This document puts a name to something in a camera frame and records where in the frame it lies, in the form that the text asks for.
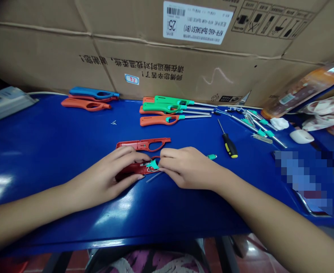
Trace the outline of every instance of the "white label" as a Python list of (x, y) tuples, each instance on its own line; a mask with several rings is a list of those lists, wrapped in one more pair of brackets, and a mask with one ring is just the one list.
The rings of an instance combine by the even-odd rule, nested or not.
[(290, 102), (294, 98), (295, 96), (289, 93), (288, 95), (284, 96), (279, 102), (280, 104), (285, 105), (286, 103)]
[(128, 83), (139, 85), (139, 78), (138, 77), (132, 76), (132, 75), (128, 75), (128, 74), (124, 74), (124, 76), (125, 76), (125, 80)]
[(220, 45), (234, 13), (163, 2), (163, 37)]

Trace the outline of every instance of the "orange bottle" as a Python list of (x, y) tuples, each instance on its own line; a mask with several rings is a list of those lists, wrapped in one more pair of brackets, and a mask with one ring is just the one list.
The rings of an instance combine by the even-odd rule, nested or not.
[(291, 109), (334, 85), (334, 63), (320, 67), (290, 86), (261, 111), (265, 119), (279, 118)]

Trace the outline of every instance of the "finger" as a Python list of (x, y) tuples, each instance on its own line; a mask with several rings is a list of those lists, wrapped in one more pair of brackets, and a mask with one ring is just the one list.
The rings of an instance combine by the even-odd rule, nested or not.
[(160, 168), (166, 168), (172, 171), (178, 172), (180, 169), (178, 160), (175, 158), (170, 158), (170, 157), (163, 157), (158, 163), (158, 166)]
[(177, 149), (172, 148), (163, 148), (161, 150), (161, 157), (171, 157), (171, 158), (178, 158), (180, 152)]
[(184, 179), (182, 176), (180, 176), (177, 172), (175, 171), (171, 171), (169, 169), (165, 169), (165, 168), (159, 168), (160, 171), (166, 173), (170, 178), (172, 178), (172, 180), (179, 186), (182, 187), (183, 183), (184, 183)]
[(122, 146), (112, 151), (110, 154), (107, 155), (107, 157), (108, 157), (108, 160), (112, 161), (112, 160), (122, 157), (123, 155), (130, 154), (135, 151), (136, 150), (134, 150), (132, 146)]
[(117, 158), (113, 161), (113, 170), (114, 173), (119, 173), (123, 168), (127, 167), (134, 162), (149, 161), (151, 158), (143, 153), (132, 152), (126, 155), (123, 155), (120, 158)]
[(109, 189), (112, 198), (116, 198), (119, 194), (122, 193), (122, 191), (129, 188), (132, 184), (142, 178), (144, 178), (144, 175), (141, 174), (132, 174), (131, 176), (124, 178), (118, 184), (115, 184)]

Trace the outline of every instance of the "red lighter housing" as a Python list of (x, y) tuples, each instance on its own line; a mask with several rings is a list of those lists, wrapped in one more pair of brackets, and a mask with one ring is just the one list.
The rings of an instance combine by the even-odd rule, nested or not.
[[(149, 144), (155, 142), (162, 142), (162, 145), (155, 150), (150, 150)], [(136, 151), (155, 152), (161, 149), (166, 142), (171, 142), (171, 138), (151, 138), (148, 140), (122, 141), (117, 143), (116, 149), (123, 146), (132, 146)]]
[[(156, 158), (160, 158), (159, 156), (155, 156), (152, 157), (151, 160), (154, 160)], [(115, 179), (119, 182), (121, 180), (123, 180), (124, 178), (131, 176), (132, 174), (142, 174), (142, 175), (146, 175), (146, 174), (151, 174), (151, 173), (157, 173), (159, 172), (159, 170), (155, 170), (152, 167), (147, 167), (147, 164), (149, 164), (151, 161), (144, 161), (142, 163), (132, 163), (131, 165), (125, 167), (124, 169), (122, 169), (120, 171), (120, 173), (118, 173), (115, 176)]]

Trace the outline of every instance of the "screwdriver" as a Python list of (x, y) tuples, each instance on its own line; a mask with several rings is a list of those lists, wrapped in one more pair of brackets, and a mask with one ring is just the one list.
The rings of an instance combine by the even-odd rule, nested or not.
[(224, 129), (221, 126), (220, 120), (217, 119), (217, 121), (219, 122), (220, 127), (223, 131), (223, 140), (224, 140), (225, 148), (226, 148), (228, 154), (230, 155), (231, 158), (237, 158), (238, 157), (238, 152), (236, 151), (234, 143), (230, 140), (229, 135), (224, 132)]

